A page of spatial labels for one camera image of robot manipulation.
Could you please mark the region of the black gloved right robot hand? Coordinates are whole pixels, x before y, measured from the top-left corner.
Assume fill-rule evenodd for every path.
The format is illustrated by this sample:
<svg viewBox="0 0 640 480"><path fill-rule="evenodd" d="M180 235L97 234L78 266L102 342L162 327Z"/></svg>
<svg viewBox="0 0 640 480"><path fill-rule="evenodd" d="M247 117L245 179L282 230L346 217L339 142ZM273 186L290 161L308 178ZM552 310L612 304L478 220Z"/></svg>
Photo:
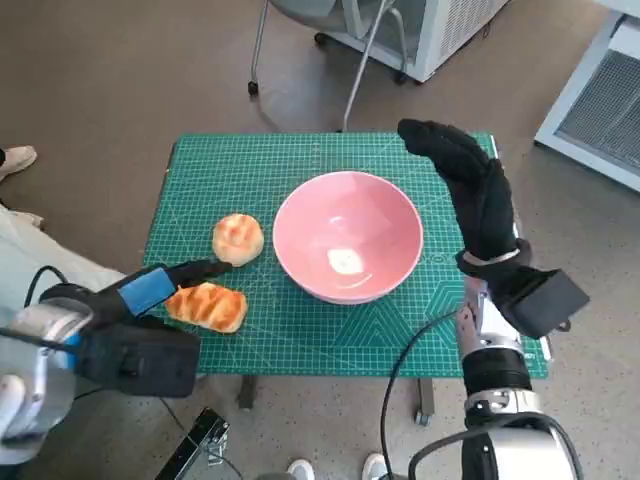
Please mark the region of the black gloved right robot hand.
<svg viewBox="0 0 640 480"><path fill-rule="evenodd" d="M482 261L516 250L511 187L501 162L452 125L402 119L406 150L426 157L447 185L465 250Z"/></svg>

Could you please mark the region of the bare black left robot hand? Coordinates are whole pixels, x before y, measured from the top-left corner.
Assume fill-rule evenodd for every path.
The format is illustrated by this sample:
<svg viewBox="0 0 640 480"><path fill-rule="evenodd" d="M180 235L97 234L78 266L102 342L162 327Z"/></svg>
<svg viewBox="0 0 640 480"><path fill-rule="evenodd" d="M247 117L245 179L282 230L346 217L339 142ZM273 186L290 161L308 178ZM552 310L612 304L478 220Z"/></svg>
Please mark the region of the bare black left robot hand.
<svg viewBox="0 0 640 480"><path fill-rule="evenodd" d="M130 323L160 305L178 288L197 286L233 269L231 263L191 260L174 266L145 267L87 297L99 324Z"/></svg>

